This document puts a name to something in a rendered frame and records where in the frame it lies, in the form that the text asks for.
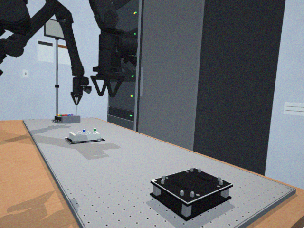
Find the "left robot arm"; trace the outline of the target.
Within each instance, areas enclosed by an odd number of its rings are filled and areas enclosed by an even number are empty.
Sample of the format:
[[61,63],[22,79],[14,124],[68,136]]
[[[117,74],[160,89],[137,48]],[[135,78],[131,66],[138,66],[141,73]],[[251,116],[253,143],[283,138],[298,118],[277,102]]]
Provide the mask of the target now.
[[[78,85],[78,92],[85,91],[90,94],[92,87],[88,86],[89,78],[84,76],[84,67],[82,66],[82,62],[78,54],[76,41],[72,30],[72,23],[74,23],[72,14],[58,0],[46,0],[45,5],[31,18],[32,28],[28,33],[26,33],[26,36],[13,33],[7,39],[0,39],[0,64],[3,62],[6,54],[16,58],[20,57],[23,54],[24,47],[27,45],[30,38],[54,15],[62,28],[70,56],[72,75],[75,76],[73,77],[73,84]],[[79,86],[80,79],[81,85]]]

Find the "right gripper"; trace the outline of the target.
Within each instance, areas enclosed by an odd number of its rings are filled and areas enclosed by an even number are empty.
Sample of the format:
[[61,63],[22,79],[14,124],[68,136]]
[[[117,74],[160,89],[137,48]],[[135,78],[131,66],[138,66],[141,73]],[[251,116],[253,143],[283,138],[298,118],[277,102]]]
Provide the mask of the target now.
[[[114,50],[105,50],[105,49],[102,49],[101,51],[99,50],[98,66],[93,67],[93,71],[98,72],[98,73],[95,76],[90,76],[99,96],[104,95],[105,89],[107,87],[109,96],[115,97],[121,83],[123,82],[123,80],[125,78],[125,76],[122,76],[122,75],[119,75],[119,73],[116,73],[116,72],[121,72],[122,67],[111,66],[112,51],[116,52]],[[110,79],[118,80],[113,93],[111,90]],[[101,92],[99,90],[96,80],[104,80],[104,84],[103,84],[103,88],[102,88]]]

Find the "white grid rack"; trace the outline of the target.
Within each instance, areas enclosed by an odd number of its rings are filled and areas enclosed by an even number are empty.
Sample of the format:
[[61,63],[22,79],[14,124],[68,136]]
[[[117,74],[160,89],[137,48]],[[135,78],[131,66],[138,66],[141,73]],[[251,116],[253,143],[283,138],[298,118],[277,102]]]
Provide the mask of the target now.
[[101,134],[99,132],[94,133],[94,131],[86,131],[86,133],[81,132],[69,132],[69,137],[73,141],[89,141],[89,140],[97,140],[101,138]]

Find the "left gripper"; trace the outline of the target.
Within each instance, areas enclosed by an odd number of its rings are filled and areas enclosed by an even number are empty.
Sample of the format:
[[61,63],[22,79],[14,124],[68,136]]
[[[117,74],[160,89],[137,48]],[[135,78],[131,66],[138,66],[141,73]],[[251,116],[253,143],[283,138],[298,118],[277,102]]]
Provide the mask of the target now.
[[[79,85],[73,85],[73,91],[71,92],[71,97],[75,103],[75,105],[78,105],[82,96],[83,96],[83,93],[82,92],[78,92],[78,86]],[[76,94],[77,93],[77,94]],[[76,103],[76,100],[75,100],[75,97],[78,97],[78,101]]]

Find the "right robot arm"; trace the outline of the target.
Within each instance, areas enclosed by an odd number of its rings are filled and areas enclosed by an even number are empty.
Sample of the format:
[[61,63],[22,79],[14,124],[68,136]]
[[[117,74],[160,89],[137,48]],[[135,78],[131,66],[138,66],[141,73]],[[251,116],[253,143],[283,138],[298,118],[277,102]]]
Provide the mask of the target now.
[[[24,36],[31,30],[32,20],[26,4],[28,0],[0,0],[0,36],[5,30]],[[99,50],[117,49],[118,52],[111,53],[111,66],[132,73],[137,66],[137,36],[115,29],[119,17],[110,0],[89,0],[89,4],[101,30]]]

